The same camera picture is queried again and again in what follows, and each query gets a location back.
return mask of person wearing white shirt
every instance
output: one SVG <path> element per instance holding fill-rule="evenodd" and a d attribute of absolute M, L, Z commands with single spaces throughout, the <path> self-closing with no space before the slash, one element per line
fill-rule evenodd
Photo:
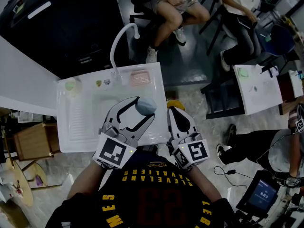
<path fill-rule="evenodd" d="M 223 69 L 228 72 L 230 67 L 245 63 L 261 53 L 261 47 L 252 25 L 257 17 L 252 12 L 257 9 L 261 0 L 222 0 L 228 13 L 224 14 L 224 24 L 236 37 L 237 45 L 221 51 Z"/>

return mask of blue-gray ball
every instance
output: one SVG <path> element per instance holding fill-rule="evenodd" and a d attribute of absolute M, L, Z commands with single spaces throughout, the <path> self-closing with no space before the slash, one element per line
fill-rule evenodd
<path fill-rule="evenodd" d="M 156 111 L 157 105 L 152 98 L 140 97 L 135 104 L 135 109 L 139 114 L 147 116 Z"/>

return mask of monitor screen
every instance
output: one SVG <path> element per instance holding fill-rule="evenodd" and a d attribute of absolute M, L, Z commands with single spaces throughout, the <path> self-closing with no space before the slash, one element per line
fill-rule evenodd
<path fill-rule="evenodd" d="M 272 188 L 266 182 L 260 180 L 256 186 L 256 189 L 249 198 L 248 203 L 256 206 L 259 209 L 267 210 L 276 193 L 277 190 Z"/>

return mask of white marker cube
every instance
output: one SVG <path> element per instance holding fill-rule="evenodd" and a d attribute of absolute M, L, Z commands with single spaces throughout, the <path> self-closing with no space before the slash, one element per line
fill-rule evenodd
<path fill-rule="evenodd" d="M 136 148 L 109 137 L 104 133 L 100 133 L 93 160 L 99 163 L 106 163 L 114 169 L 121 169 L 135 151 Z"/>
<path fill-rule="evenodd" d="M 173 151 L 173 155 L 183 169 L 198 165 L 210 158 L 207 140 L 179 144 Z"/>

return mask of white basket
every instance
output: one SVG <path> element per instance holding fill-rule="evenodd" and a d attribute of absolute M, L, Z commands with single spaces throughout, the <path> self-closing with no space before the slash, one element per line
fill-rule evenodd
<path fill-rule="evenodd" d="M 20 111 L 18 114 L 18 123 L 35 123 L 35 122 L 42 122 L 43 115 L 35 114 L 30 112 L 22 112 Z"/>

